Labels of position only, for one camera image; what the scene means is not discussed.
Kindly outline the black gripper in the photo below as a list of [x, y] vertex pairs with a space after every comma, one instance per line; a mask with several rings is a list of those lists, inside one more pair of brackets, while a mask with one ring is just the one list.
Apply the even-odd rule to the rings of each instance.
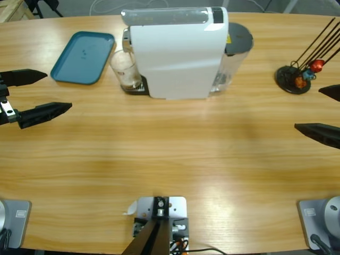
[[10, 95], [8, 87], [33, 84], [48, 75], [32, 69], [22, 69], [1, 72], [1, 125], [18, 122], [21, 129], [48, 122], [64, 113], [72, 103], [47, 103], [22, 112], [11, 106], [7, 97]]

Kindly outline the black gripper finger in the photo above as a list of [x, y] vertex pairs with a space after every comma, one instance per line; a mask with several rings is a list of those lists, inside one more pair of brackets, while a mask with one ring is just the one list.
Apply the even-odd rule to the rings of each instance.
[[323, 88], [320, 88], [318, 90], [318, 92], [336, 100], [336, 101], [340, 101], [340, 85], [339, 84], [335, 84], [335, 85], [331, 85], [331, 86], [326, 86]]
[[322, 123], [296, 123], [294, 127], [312, 140], [339, 149], [339, 127]]

